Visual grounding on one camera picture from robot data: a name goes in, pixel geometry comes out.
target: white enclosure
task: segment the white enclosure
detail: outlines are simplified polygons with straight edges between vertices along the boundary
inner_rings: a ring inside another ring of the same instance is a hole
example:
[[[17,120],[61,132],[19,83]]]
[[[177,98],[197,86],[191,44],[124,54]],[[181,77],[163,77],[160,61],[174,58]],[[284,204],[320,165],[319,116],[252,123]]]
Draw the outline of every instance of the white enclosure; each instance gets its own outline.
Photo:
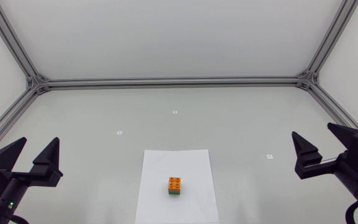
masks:
[[[29,188],[16,212],[30,223],[134,223],[143,151],[194,149],[209,149],[222,224],[343,223],[354,202],[346,188],[333,175],[300,180],[293,171],[294,130],[325,159],[344,150],[328,122],[295,88],[55,91],[33,103],[0,148],[26,136],[14,170],[27,172],[43,146],[61,139],[57,188]]]
[[[300,180],[291,132],[334,160],[327,123],[357,121],[358,0],[0,0],[0,148],[25,136],[28,172],[60,138],[29,223],[134,223],[144,150],[194,149],[221,224],[344,223],[356,199]]]
[[[340,3],[3,0],[1,6],[38,71],[64,79],[295,76],[309,65]]]

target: green lego brick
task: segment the green lego brick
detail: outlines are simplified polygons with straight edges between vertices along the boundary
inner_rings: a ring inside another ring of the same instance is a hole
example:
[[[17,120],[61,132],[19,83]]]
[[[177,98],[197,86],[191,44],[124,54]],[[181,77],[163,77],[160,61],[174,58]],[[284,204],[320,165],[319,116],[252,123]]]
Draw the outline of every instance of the green lego brick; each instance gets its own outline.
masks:
[[[168,192],[169,194],[180,195],[180,192]]]

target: orange lego brick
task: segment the orange lego brick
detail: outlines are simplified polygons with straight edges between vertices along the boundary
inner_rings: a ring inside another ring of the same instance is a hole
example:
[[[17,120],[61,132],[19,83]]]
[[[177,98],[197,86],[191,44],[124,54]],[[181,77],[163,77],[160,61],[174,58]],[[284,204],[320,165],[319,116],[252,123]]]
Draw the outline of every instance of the orange lego brick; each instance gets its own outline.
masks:
[[[168,182],[168,193],[169,194],[180,194],[181,178],[170,177]]]

